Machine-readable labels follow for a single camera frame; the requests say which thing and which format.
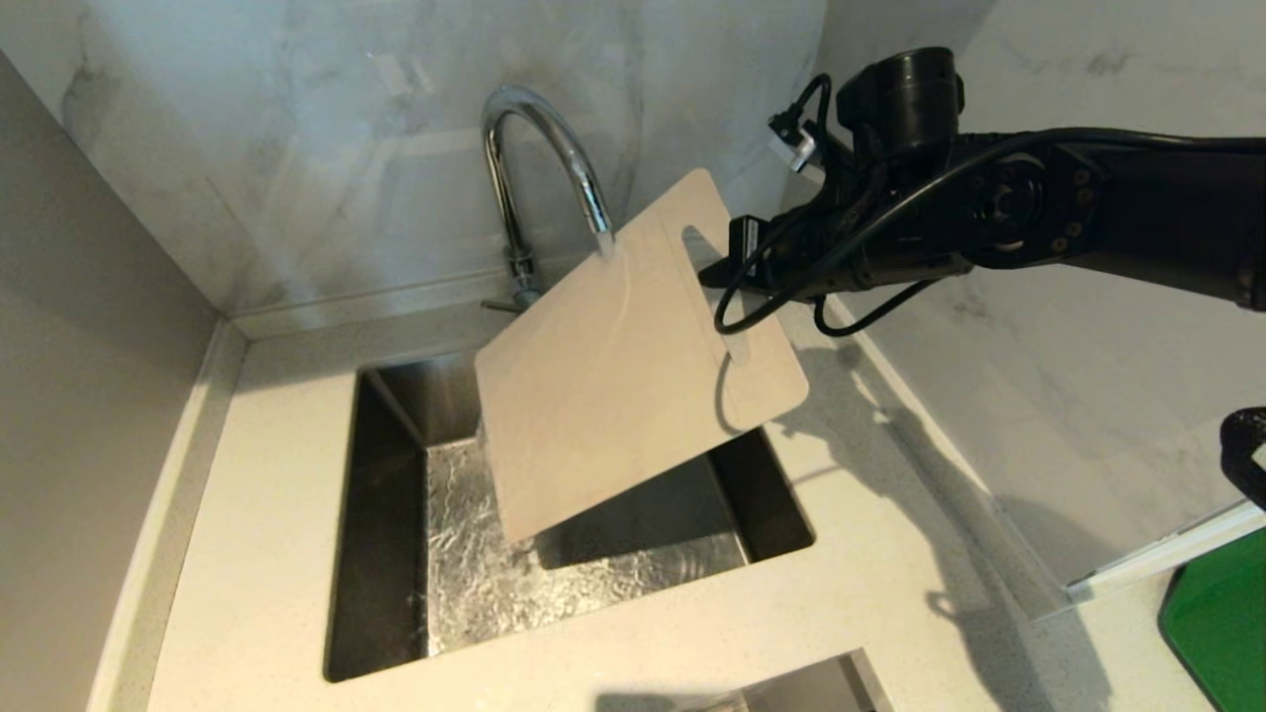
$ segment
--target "faucet spout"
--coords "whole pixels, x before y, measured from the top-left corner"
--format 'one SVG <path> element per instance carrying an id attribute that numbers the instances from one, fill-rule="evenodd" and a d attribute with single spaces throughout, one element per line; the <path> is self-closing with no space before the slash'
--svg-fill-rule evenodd
<path id="1" fill-rule="evenodd" d="M 527 309 L 541 298 L 543 288 L 537 275 L 536 257 L 532 246 L 523 237 L 519 227 L 519 213 L 514 207 L 514 191 L 510 189 L 505 170 L 504 136 L 501 124 L 510 114 L 527 119 L 544 136 L 558 160 L 567 170 L 567 177 L 576 191 L 580 208 L 589 220 L 589 229 L 603 245 L 603 236 L 611 233 L 611 222 L 598 185 L 598 174 L 590 165 L 585 149 L 576 141 L 576 134 L 558 111 L 539 94 L 522 86 L 501 86 L 484 103 L 484 156 L 496 193 L 496 204 L 505 224 L 505 258 L 509 262 L 510 277 L 515 284 L 514 302 Z"/>

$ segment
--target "marble wall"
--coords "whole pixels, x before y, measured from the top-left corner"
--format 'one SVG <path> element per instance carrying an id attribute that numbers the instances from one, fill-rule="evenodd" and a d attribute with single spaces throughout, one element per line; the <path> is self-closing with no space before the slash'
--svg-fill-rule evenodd
<path id="1" fill-rule="evenodd" d="M 15 0 L 0 4 L 0 49 L 203 293 L 242 314 L 501 270 L 476 127 L 503 82 L 575 125 L 617 222 L 696 166 L 732 209 L 768 212 L 785 171 L 765 119 L 808 79 L 824 13 Z M 543 146 L 510 152 L 538 253 L 590 250 Z"/>
<path id="2" fill-rule="evenodd" d="M 957 14 L 965 25 L 943 39 L 966 82 L 963 130 L 1266 134 L 1258 0 L 979 9 Z M 852 32 L 828 24 L 823 60 L 833 33 Z M 894 38 L 904 39 L 837 61 L 837 80 L 895 49 Z M 861 313 L 890 294 L 846 302 Z M 1258 314 L 1052 266 L 947 280 L 870 333 L 1060 580 L 1238 499 L 1218 466 L 1218 424 L 1266 403 Z"/>

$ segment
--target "faucet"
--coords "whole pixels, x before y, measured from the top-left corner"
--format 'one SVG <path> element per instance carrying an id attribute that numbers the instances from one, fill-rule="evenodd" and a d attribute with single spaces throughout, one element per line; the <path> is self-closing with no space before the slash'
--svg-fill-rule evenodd
<path id="1" fill-rule="evenodd" d="M 558 111 L 539 94 L 522 86 L 506 85 L 494 91 L 484 103 L 484 156 L 487 158 L 501 222 L 505 223 L 505 260 L 510 267 L 510 279 L 514 280 L 514 304 L 484 302 L 482 305 L 489 309 L 522 313 L 541 299 L 544 289 L 537 275 L 532 246 L 519 228 L 519 214 L 514 208 L 514 194 L 510 190 L 509 175 L 505 172 L 501 124 L 510 114 L 527 119 L 553 147 L 567 170 L 571 186 L 580 200 L 580 209 L 584 210 L 589 229 L 598 238 L 599 247 L 603 247 L 604 241 L 608 243 L 610 241 L 611 220 L 603 200 L 603 191 L 598 186 L 594 166 L 589 163 L 589 157 L 576 141 L 576 134 Z"/>

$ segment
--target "sink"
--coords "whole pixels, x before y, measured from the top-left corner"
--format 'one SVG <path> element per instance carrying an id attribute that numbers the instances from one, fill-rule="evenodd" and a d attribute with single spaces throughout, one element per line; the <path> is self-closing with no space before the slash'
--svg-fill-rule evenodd
<path id="1" fill-rule="evenodd" d="M 760 428 L 508 544 L 480 436 L 473 351 L 361 371 L 328 680 L 452 652 L 813 544 Z"/>

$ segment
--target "wall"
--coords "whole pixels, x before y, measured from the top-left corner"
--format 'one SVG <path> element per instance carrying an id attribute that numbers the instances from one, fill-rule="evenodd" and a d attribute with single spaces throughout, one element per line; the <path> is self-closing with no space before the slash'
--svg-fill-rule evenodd
<path id="1" fill-rule="evenodd" d="M 18 0 L 0 48 L 163 248 L 243 314 L 503 274 L 479 136 L 503 82 L 575 124 L 622 222 L 689 170 L 736 210 L 785 180 L 765 119 L 824 0 Z M 561 168 L 511 144 L 544 258 L 592 248 Z"/>
<path id="2" fill-rule="evenodd" d="M 0 56 L 0 689 L 80 711 L 215 314 Z"/>
<path id="3" fill-rule="evenodd" d="M 894 38 L 948 43 L 963 130 L 1253 136 L 1266 119 L 1263 23 L 1251 0 L 1000 0 L 966 33 L 927 24 L 833 63 L 829 39 L 856 25 L 828 23 L 822 61 L 843 81 L 901 48 Z M 846 303 L 860 314 L 891 291 Z M 1217 429 L 1266 403 L 1260 315 L 1053 266 L 948 280 L 868 333 L 1060 580 L 1238 499 Z"/>

